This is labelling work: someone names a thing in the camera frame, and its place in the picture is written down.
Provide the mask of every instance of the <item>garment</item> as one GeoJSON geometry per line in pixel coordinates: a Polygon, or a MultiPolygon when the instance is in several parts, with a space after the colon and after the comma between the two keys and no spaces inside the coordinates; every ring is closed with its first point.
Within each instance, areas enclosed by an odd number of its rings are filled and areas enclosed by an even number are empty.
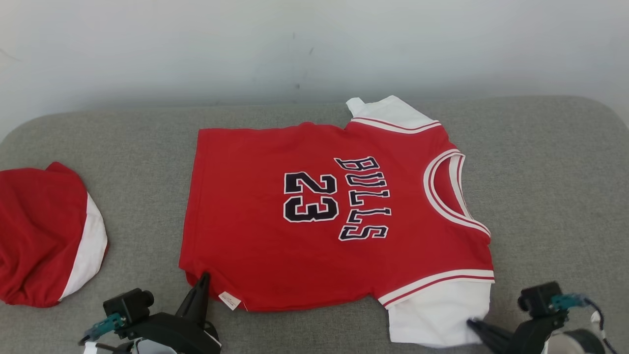
{"type": "Polygon", "coordinates": [[[106,248],[101,213],[74,171],[0,171],[0,300],[57,305],[99,271],[106,248]]]}
{"type": "Polygon", "coordinates": [[[476,342],[465,320],[486,314],[493,268],[463,154],[397,97],[348,106],[345,129],[200,130],[179,266],[248,311],[372,295],[392,341],[476,342]]]}

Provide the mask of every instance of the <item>black cable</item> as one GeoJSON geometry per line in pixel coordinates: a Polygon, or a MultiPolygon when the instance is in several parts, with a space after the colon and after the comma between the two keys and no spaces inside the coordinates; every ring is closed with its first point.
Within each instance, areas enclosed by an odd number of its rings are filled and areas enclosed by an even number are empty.
{"type": "Polygon", "coordinates": [[[596,305],[594,301],[588,299],[587,297],[583,298],[583,302],[592,306],[596,310],[596,312],[598,312],[598,316],[601,317],[600,322],[598,322],[598,328],[601,330],[601,333],[603,334],[603,343],[605,344],[605,346],[607,346],[607,349],[610,350],[611,354],[618,354],[618,352],[611,345],[610,341],[607,340],[607,335],[605,334],[605,331],[603,330],[605,317],[603,316],[603,311],[601,310],[601,308],[598,307],[598,305],[596,305]]]}

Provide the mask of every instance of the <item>gray table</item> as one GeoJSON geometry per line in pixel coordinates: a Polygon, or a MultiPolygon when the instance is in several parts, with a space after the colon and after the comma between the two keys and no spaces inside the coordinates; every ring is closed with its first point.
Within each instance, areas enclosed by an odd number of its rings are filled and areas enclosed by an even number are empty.
{"type": "MultiPolygon", "coordinates": [[[[492,230],[496,269],[488,321],[514,329],[523,287],[558,280],[606,310],[607,334],[629,348],[629,132],[607,107],[575,97],[406,100],[440,120],[467,154],[472,215],[492,230]]],[[[77,171],[109,236],[101,271],[50,309],[0,304],[0,353],[81,353],[76,341],[104,316],[102,302],[135,287],[174,312],[189,286],[179,248],[197,130],[283,127],[306,120],[344,126],[344,104],[96,111],[42,117],[0,145],[0,169],[77,171]]],[[[589,327],[591,311],[572,312],[589,327]]],[[[487,353],[391,344],[374,299],[312,311],[256,314],[212,302],[224,353],[487,353]]],[[[117,343],[114,336],[104,341],[117,343]]]]}

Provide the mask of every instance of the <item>red fabric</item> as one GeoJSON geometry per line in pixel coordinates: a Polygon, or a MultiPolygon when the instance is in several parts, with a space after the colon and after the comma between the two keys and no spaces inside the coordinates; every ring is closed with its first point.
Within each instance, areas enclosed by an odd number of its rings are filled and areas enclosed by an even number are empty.
{"type": "Polygon", "coordinates": [[[87,191],[60,163],[0,171],[0,300],[58,304],[86,220],[87,191]]]}
{"type": "Polygon", "coordinates": [[[419,279],[459,269],[492,270],[489,238],[453,224],[429,204],[424,172],[455,146],[436,124],[417,134],[391,132],[358,122],[346,129],[304,123],[282,129],[199,131],[179,266],[193,284],[211,274],[214,298],[227,291],[249,311],[311,309],[366,295],[379,298],[419,279]],[[374,157],[379,169],[347,171],[335,158],[374,157]],[[336,178],[333,195],[285,194],[285,173],[336,178]],[[387,185],[348,186],[346,174],[382,172],[387,185]],[[379,192],[351,207],[350,190],[379,192]],[[333,197],[333,220],[289,222],[284,204],[333,197]],[[339,240],[352,208],[390,208],[367,215],[360,227],[388,226],[385,238],[339,240]]]}

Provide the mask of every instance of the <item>basketball jersey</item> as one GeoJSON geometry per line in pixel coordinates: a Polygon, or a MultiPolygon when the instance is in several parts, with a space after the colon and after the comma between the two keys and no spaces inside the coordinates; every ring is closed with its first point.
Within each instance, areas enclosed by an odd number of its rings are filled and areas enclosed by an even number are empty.
{"type": "Polygon", "coordinates": [[[179,266],[248,311],[371,295],[391,340],[478,342],[494,281],[490,233],[462,197],[465,156],[399,98],[348,101],[342,129],[199,131],[179,266]]]}

